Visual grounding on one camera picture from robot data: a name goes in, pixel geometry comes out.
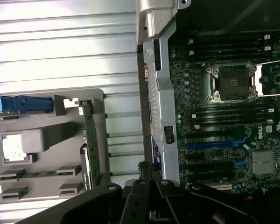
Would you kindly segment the white expansion slot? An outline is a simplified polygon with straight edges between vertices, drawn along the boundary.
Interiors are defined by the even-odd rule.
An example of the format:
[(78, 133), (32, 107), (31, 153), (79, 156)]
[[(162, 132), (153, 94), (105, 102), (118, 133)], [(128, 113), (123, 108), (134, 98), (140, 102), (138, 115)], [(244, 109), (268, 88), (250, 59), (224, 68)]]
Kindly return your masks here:
[(232, 190), (232, 184), (225, 184), (225, 183), (215, 183), (215, 184), (208, 184), (208, 186), (217, 189), (217, 190)]

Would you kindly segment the green motherboard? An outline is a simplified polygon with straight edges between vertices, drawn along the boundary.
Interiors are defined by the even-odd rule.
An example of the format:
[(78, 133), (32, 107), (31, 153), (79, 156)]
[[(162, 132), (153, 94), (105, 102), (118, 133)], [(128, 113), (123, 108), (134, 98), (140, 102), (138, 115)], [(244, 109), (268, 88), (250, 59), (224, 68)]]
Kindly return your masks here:
[[(169, 72), (174, 89), (177, 151), (179, 175), (182, 185), (194, 182), (202, 184), (232, 184), (233, 194), (252, 193), (261, 189), (280, 188), (280, 96), (256, 97), (242, 103), (215, 104), (208, 101), (211, 95), (210, 75), (206, 68), (214, 64), (251, 62), (259, 63), (280, 60), (280, 32), (260, 32), (238, 35), (270, 34), (272, 50), (268, 58), (227, 61), (192, 62), (189, 57), (188, 40), (193, 33), (175, 34), (168, 41)], [(274, 105), (273, 123), (242, 126), (207, 127), (195, 129), (190, 109), (234, 105)], [(232, 147), (187, 150), (186, 145), (230, 142)], [(252, 173), (252, 152), (273, 150), (277, 170), (274, 174)]]

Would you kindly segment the green RAM stick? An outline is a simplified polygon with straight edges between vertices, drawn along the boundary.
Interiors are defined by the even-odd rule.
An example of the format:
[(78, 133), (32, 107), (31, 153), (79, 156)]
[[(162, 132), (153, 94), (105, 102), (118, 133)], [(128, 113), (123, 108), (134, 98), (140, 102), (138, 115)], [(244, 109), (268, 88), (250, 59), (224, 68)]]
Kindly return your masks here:
[(20, 180), (27, 178), (40, 177), (75, 177), (78, 173), (75, 171), (41, 171), (41, 172), (27, 172), (26, 170), (8, 170), (0, 174), (0, 181)]

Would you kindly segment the blue expansion slot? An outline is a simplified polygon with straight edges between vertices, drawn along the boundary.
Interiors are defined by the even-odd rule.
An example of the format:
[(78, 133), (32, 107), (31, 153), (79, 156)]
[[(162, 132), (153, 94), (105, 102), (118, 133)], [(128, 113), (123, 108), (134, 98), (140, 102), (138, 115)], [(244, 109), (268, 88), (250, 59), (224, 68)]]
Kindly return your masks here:
[(210, 142), (210, 143), (199, 143), (199, 144), (189, 144), (185, 146), (185, 149), (193, 151), (193, 150), (203, 150), (210, 148), (220, 148), (220, 147), (232, 147), (233, 143), (230, 142)]

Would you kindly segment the grey parts rack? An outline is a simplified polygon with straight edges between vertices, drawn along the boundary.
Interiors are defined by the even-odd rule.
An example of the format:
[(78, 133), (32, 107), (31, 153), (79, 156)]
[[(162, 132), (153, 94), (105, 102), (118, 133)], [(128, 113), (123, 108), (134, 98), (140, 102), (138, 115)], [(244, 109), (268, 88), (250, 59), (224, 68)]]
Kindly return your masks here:
[[(83, 144), (84, 118), (78, 108), (66, 109), (65, 99), (92, 100), (98, 138), (100, 185), (110, 182), (104, 94), (100, 89), (33, 93), (27, 96), (52, 98), (49, 111), (27, 114), (0, 112), (0, 174), (8, 170), (75, 171), (75, 177), (40, 177), (0, 181), (0, 202), (13, 203), (33, 198), (75, 196), (85, 192), (82, 179), (80, 147)], [(28, 160), (6, 163), (2, 136), (21, 134), (23, 152)]]

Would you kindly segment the silver chipset heatsink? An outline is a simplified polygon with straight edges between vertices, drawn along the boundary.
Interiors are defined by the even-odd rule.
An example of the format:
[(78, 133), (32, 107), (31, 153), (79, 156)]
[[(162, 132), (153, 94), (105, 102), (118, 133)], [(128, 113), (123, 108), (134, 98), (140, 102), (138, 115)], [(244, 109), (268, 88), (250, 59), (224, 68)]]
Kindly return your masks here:
[(274, 174), (277, 170), (276, 156), (273, 150), (252, 152), (252, 173), (255, 175)]

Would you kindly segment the black RAM slot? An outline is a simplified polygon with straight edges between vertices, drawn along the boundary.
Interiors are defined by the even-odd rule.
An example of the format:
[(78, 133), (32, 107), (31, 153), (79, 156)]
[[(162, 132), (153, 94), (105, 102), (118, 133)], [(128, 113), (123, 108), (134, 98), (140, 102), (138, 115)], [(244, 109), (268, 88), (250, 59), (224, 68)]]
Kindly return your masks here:
[(212, 117), (212, 116), (229, 116), (229, 115), (249, 115), (249, 114), (267, 114), (274, 113), (274, 108), (236, 108), (228, 110), (204, 110), (191, 113), (191, 118)]
[(231, 55), (256, 55), (267, 53), (272, 50), (271, 46), (264, 47), (207, 47), (190, 49), (189, 56), (231, 56)]
[(270, 46), (270, 42), (205, 42), (193, 43), (190, 49), (241, 49), (241, 48), (263, 48)]
[(222, 36), (195, 36), (190, 37), (188, 45), (191, 44), (213, 44), (213, 43), (242, 43), (242, 42), (260, 42), (271, 39), (270, 34), (260, 35), (222, 35)]
[(254, 125), (263, 123), (273, 123), (273, 119), (235, 119), (235, 120), (205, 120), (196, 121), (192, 124), (195, 129), (207, 128), (207, 127), (223, 127), (223, 126), (242, 126), (242, 125)]
[(248, 60), (248, 59), (262, 59), (268, 58), (271, 52), (258, 52), (249, 54), (231, 54), (231, 55), (191, 55), (188, 59), (192, 62), (204, 62), (204, 61), (227, 61), (227, 60)]
[(231, 115), (231, 116), (215, 116), (215, 117), (196, 117), (191, 118), (196, 123), (220, 123), (220, 122), (248, 122), (248, 121), (261, 121), (272, 119), (273, 114), (255, 114), (255, 115)]
[(219, 106), (219, 107), (206, 107), (206, 108), (192, 108), (190, 112), (218, 112), (218, 111), (230, 111), (230, 110), (243, 110), (243, 109), (270, 109), (274, 108), (274, 105), (234, 105), (234, 106)]

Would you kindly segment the silver CPU chip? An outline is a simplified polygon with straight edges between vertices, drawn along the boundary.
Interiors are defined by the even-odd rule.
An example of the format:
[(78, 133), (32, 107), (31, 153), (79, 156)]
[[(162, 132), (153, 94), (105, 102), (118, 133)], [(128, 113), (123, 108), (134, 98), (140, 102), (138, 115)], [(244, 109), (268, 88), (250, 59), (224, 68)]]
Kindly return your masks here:
[(28, 160), (28, 155), (22, 149), (21, 134), (3, 135), (2, 149), (6, 163)]

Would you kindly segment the open PC case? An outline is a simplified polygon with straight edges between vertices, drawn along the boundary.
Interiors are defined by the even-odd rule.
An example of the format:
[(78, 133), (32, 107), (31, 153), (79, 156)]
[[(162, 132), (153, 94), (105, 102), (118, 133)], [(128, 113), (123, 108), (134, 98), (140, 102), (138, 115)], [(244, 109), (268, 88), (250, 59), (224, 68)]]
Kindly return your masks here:
[[(280, 32), (280, 0), (137, 0), (137, 44), (144, 54), (150, 128), (165, 179), (180, 182), (168, 41), (175, 34), (221, 36)], [(164, 127), (173, 126), (167, 144)]]

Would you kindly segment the hard disk with blue caddy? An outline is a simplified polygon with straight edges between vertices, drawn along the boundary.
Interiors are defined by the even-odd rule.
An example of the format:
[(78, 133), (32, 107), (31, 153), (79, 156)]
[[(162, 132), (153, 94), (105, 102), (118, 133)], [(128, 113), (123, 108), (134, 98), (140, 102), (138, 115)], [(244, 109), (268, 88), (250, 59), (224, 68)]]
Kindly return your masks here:
[(27, 114), (30, 111), (52, 112), (54, 103), (52, 98), (32, 97), (26, 95), (0, 96), (0, 112), (16, 112)]

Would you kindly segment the CPU socket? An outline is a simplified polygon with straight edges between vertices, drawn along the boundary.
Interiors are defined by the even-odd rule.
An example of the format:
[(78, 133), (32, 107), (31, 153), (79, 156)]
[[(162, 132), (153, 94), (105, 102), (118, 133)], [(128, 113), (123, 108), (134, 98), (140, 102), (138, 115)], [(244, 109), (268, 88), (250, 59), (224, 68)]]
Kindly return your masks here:
[(214, 64), (206, 68), (210, 75), (211, 95), (208, 101), (215, 104), (242, 103), (254, 100), (256, 90), (255, 72), (251, 62)]

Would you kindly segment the metal socket cover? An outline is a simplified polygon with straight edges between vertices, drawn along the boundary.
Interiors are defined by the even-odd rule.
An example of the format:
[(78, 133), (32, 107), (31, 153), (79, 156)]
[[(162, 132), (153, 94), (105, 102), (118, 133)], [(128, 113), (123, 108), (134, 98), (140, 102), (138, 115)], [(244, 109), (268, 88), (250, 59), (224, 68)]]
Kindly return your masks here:
[(258, 97), (280, 96), (280, 62), (256, 66), (255, 82)]

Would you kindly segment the thin metal locking lever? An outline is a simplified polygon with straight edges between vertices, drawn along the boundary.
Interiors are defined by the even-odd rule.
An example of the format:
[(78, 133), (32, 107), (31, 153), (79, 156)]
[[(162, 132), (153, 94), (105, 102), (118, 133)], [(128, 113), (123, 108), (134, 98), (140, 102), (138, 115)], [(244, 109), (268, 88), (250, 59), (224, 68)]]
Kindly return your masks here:
[(272, 64), (272, 63), (280, 63), (280, 60), (259, 63), (259, 64), (257, 64), (257, 66), (262, 66), (262, 65)]

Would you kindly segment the black chassis switch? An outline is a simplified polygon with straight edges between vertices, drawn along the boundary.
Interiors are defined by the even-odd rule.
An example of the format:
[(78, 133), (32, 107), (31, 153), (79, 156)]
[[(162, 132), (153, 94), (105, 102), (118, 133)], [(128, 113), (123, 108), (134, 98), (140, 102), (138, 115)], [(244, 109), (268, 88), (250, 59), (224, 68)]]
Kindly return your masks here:
[(164, 135), (167, 144), (173, 144), (175, 142), (174, 136), (174, 127), (173, 126), (165, 126), (164, 127)]

